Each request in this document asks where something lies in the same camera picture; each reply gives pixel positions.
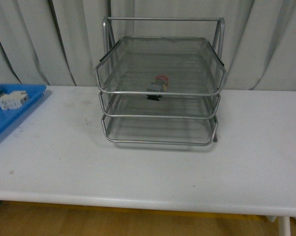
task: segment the metal handle bar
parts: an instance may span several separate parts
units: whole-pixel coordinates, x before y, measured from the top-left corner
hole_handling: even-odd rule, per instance
[[[108,53],[111,46],[115,45],[115,39],[112,29],[112,20],[117,21],[216,21],[216,31],[213,39],[212,47],[215,50],[219,37],[218,56],[221,59],[223,37],[225,32],[224,18],[154,18],[154,17],[103,17],[103,42],[104,52]]]

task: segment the white tabletop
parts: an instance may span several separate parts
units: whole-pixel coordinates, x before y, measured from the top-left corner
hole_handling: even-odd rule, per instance
[[[0,136],[0,200],[296,216],[296,92],[222,91],[207,147],[110,143],[97,95],[48,87]]]

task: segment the gray curtain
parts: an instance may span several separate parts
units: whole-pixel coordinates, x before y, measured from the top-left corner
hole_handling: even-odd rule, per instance
[[[0,0],[0,83],[95,86],[108,15],[225,17],[225,88],[296,90],[296,0]],[[211,23],[113,27],[116,39],[214,34]]]

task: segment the small white box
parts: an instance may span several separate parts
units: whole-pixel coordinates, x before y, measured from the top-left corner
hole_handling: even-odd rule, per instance
[[[13,91],[11,94],[0,97],[0,108],[2,110],[18,109],[28,100],[26,91]]]

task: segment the stacked paper tray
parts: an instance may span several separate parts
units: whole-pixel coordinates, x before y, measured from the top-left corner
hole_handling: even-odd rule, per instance
[[[203,38],[125,37],[96,68],[104,133],[112,142],[208,145],[226,76]]]

